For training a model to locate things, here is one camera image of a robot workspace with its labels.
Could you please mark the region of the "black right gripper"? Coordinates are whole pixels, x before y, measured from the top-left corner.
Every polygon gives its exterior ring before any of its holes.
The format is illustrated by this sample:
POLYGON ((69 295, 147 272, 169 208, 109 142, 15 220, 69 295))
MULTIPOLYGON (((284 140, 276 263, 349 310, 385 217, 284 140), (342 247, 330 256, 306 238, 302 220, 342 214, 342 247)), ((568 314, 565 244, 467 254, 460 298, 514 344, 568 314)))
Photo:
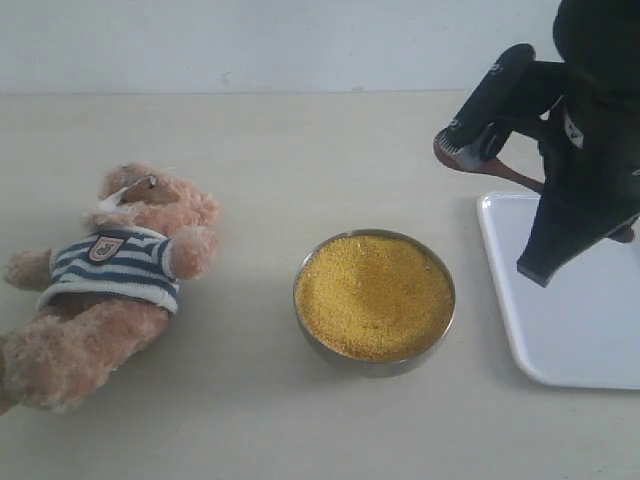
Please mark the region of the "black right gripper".
POLYGON ((545 183, 517 271, 545 287, 639 217, 639 4, 563 1, 558 62, 517 44, 499 58, 499 137, 539 142, 545 183))

